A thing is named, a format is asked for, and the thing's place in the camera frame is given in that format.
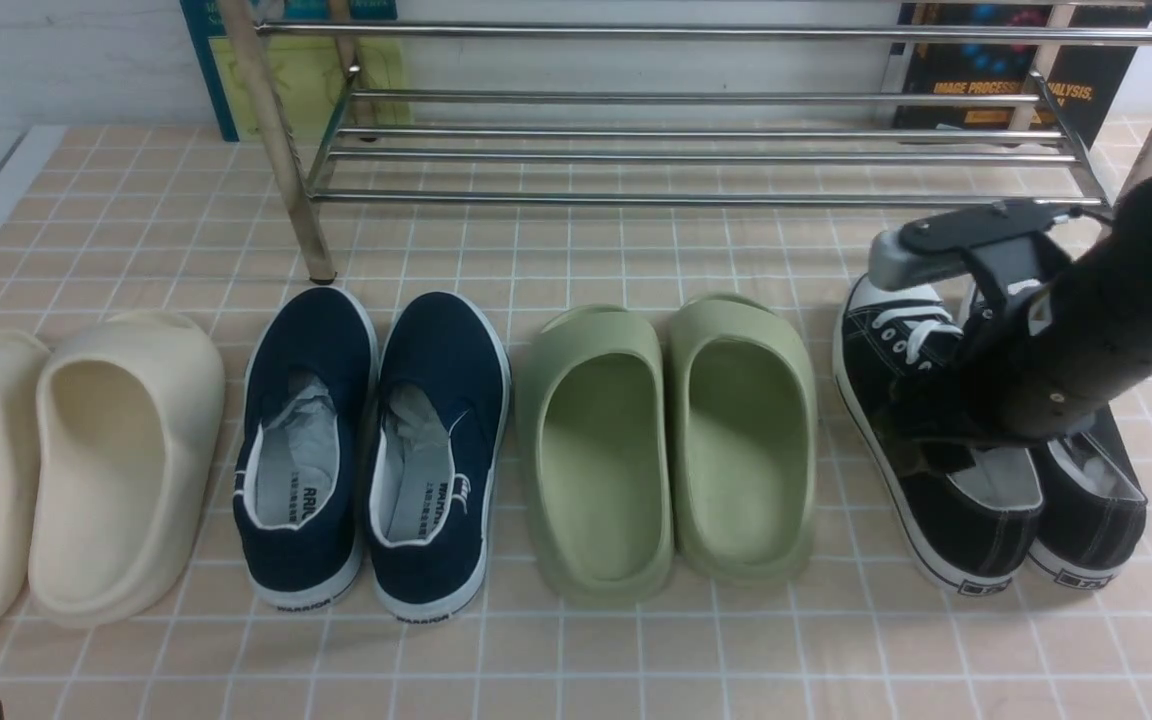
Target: white shoelace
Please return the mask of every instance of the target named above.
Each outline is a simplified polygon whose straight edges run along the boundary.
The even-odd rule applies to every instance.
[[[907,365],[918,363],[918,354],[923,350],[923,343],[927,342],[927,338],[931,338],[932,333],[948,333],[955,334],[955,336],[963,336],[963,328],[954,324],[954,314],[950,314],[950,311],[945,310],[942,306],[893,306],[892,310],[884,310],[874,318],[873,328],[881,328],[887,323],[901,318],[923,318],[922,323],[905,320],[905,325],[914,328],[909,333],[909,343],[904,347]],[[893,350],[900,353],[900,343],[893,347]]]

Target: white wall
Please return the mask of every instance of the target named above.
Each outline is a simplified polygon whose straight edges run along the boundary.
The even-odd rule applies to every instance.
[[[404,18],[887,23],[896,14],[894,3],[851,1],[399,2]],[[411,41],[407,59],[414,85],[432,88],[872,91],[882,77],[884,46],[430,40]],[[1140,51],[1115,109],[1152,111],[1152,50]],[[570,109],[547,111],[573,116]],[[635,112],[620,111],[622,118]],[[585,112],[602,118],[609,113],[605,108]],[[712,109],[704,113],[704,118],[717,116]],[[718,116],[778,114],[733,108]],[[210,120],[179,0],[0,0],[0,127]]]

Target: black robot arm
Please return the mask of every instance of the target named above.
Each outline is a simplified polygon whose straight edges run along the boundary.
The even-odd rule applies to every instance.
[[[905,439],[1038,445],[1152,376],[1152,179],[1126,194],[1108,237],[1074,262],[1047,232],[1078,214],[1007,200],[878,237],[876,286],[970,273],[988,305],[942,373],[893,388],[884,416]]]

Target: tile floor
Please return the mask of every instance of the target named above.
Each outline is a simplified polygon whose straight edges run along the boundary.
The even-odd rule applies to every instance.
[[[1117,118],[1097,156],[1121,179],[1146,123]],[[342,168],[338,182],[475,190],[1070,192],[1013,169]],[[1152,717],[1152,509],[1146,540],[1105,592],[1023,571],[988,600],[948,597],[914,569],[886,488],[828,382],[828,338],[867,243],[914,215],[515,209],[325,209],[342,279],[385,325],[419,293],[484,306],[516,363],[564,306],[622,302],[662,319],[696,293],[749,293],[812,347],[820,378],[814,559],[788,588],[717,588],[676,564],[653,601],[567,609],[535,570],[517,450],[503,450],[485,592],[435,628],[388,620],[364,578],[342,605],[283,617],[248,591],[227,486],[238,378],[276,306],[308,287],[259,146],[195,128],[77,128],[0,230],[0,327],[55,344],[104,316],[168,306],[221,348],[228,420],[192,562],[152,609],[74,632],[20,601],[0,623],[12,720],[753,720]],[[1062,228],[1074,249],[1096,232]],[[947,288],[961,291],[961,285]],[[1116,403],[1152,498],[1152,382]]]

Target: white rubber sole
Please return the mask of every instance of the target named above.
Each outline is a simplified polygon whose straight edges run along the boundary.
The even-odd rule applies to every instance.
[[[861,410],[861,402],[856,400],[851,382],[847,379],[846,365],[842,361],[842,323],[846,317],[847,304],[838,310],[838,323],[833,329],[833,381],[838,385],[838,393],[842,396],[847,412],[851,415],[856,427],[861,430],[861,435],[865,438],[869,454],[873,455],[878,469],[882,471],[882,479],[887,483],[887,493],[890,495],[892,502],[895,503],[900,524],[905,530],[905,544],[909,546],[910,555],[914,556],[914,564],[918,566],[923,577],[933,585],[961,596],[984,597],[1005,591],[1007,585],[1011,584],[1015,573],[996,578],[984,578],[980,575],[964,573],[950,564],[950,561],[941,558],[940,553],[932,548],[931,543],[927,541],[923,529],[918,528],[918,521],[914,518],[914,510],[910,509],[909,501],[905,500],[905,493],[901,491],[900,478],[896,477],[896,471],[892,469],[890,462],[887,462],[887,457],[884,456],[882,446],[879,445],[874,430],[870,427],[869,419]]]
[[[326,290],[339,291],[340,295],[346,296],[353,304],[358,314],[358,319],[362,320],[365,332],[367,333],[367,348],[371,351],[372,363],[371,372],[367,376],[367,395],[371,397],[376,394],[376,385],[380,382],[380,343],[376,340],[376,326],[371,324],[371,318],[367,314],[367,310],[362,305],[362,302],[357,297],[353,296],[349,291],[342,290],[342,288],[334,286],[325,286]],[[260,346],[265,343],[265,336],[270,333],[270,327],[273,327],[274,320],[270,320],[270,325],[265,325],[265,329],[262,331],[259,340],[256,341],[256,346],[252,347],[251,357],[247,359],[247,371],[243,373],[243,395],[247,395],[247,386],[251,384],[252,378],[252,365],[256,363],[256,354],[260,350]],[[252,455],[259,448],[252,449]],[[356,511],[349,511],[349,516],[356,516]],[[274,611],[280,612],[311,612],[320,611],[324,607],[329,607],[335,605],[340,598],[344,597],[349,589],[353,588],[358,574],[362,571],[362,559],[367,552],[367,538],[366,530],[361,523],[356,525],[355,533],[353,533],[353,547],[349,548],[349,556],[344,561],[344,564],[340,566],[338,573],[332,575],[332,577],[325,579],[324,582],[314,585],[313,588],[303,589],[303,591],[296,592],[279,592],[273,591],[273,589],[265,588],[260,583],[252,578],[251,571],[248,571],[247,578],[250,579],[252,584],[252,590],[256,592],[256,597],[262,598],[263,601],[268,602],[274,607]]]
[[[349,558],[344,561],[344,564],[340,566],[338,574],[332,575],[332,577],[319,583],[313,588],[303,589],[303,591],[296,592],[279,592],[271,591],[268,588],[263,588],[260,583],[256,582],[256,578],[251,577],[251,573],[247,575],[247,578],[251,581],[252,589],[256,591],[256,597],[262,598],[263,601],[268,602],[274,607],[274,611],[279,612],[312,612],[323,611],[324,607],[329,607],[335,605],[340,598],[344,597],[349,592],[349,588],[357,582],[358,573],[362,570],[362,559],[366,555],[366,538],[364,533],[355,533],[353,538],[353,548],[349,550]]]
[[[479,318],[479,323],[483,323],[483,327],[488,332],[488,338],[492,338],[497,358],[500,361],[500,388],[502,388],[500,391],[500,422],[497,425],[495,447],[492,450],[492,467],[488,469],[488,478],[486,479],[486,488],[484,490],[486,498],[483,506],[483,553],[479,555],[479,561],[473,567],[473,571],[470,573],[470,577],[465,579],[465,584],[454,589],[446,597],[438,598],[438,600],[414,605],[412,602],[403,602],[385,592],[385,589],[380,588],[380,578],[376,578],[376,600],[379,600],[380,605],[394,617],[412,626],[431,626],[452,619],[457,612],[461,612],[470,602],[473,602],[475,597],[483,589],[483,583],[486,579],[486,575],[488,575],[488,561],[492,558],[492,537],[490,537],[488,530],[492,528],[492,507],[495,505],[497,462],[500,460],[500,444],[505,440],[505,427],[509,419],[509,391],[511,391],[513,382],[513,374],[509,372],[509,354],[506,351],[503,343],[500,342],[500,338],[497,335],[495,328],[492,327],[488,317],[483,313],[483,310],[479,310],[479,306],[475,305],[465,296],[460,295],[460,293],[448,293],[448,295],[454,295],[462,302],[465,302],[470,310],[473,310],[473,313]],[[402,318],[402,313],[394,316],[394,323],[391,327],[397,327],[399,318]]]

